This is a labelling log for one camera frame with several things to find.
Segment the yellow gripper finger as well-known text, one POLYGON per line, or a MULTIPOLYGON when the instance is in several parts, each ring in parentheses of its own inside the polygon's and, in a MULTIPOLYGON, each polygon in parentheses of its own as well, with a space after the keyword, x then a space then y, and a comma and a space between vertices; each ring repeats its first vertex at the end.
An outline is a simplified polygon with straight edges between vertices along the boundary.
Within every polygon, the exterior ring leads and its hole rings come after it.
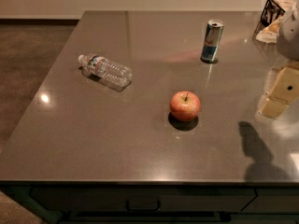
POLYGON ((299 70, 291 66, 273 68, 264 83, 260 114, 276 119, 298 98, 299 70))

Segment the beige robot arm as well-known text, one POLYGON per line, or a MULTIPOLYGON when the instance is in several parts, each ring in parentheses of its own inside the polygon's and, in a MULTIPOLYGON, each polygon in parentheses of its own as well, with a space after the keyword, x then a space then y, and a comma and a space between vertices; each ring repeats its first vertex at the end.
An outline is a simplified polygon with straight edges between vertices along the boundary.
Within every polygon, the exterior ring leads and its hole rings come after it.
POLYGON ((258 104, 261 115, 276 119, 299 97, 299 1, 261 33, 273 34, 278 52, 288 59, 283 66, 270 70, 258 104))

